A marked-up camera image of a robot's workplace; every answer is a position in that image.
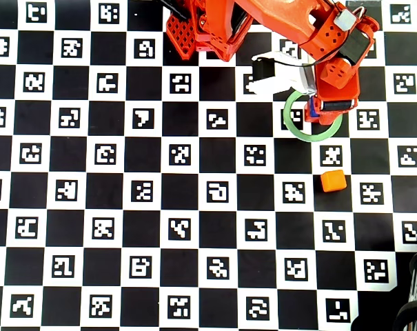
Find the red gripper black motor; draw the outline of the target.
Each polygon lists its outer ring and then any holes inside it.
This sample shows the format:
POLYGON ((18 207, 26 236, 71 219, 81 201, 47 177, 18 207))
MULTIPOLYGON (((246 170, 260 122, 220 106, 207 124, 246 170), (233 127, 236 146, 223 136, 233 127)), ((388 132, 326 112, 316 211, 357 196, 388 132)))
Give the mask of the red gripper black motor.
POLYGON ((319 123, 331 125, 357 106, 359 97, 358 71, 344 57, 334 57, 315 69, 316 96, 321 102, 319 123))

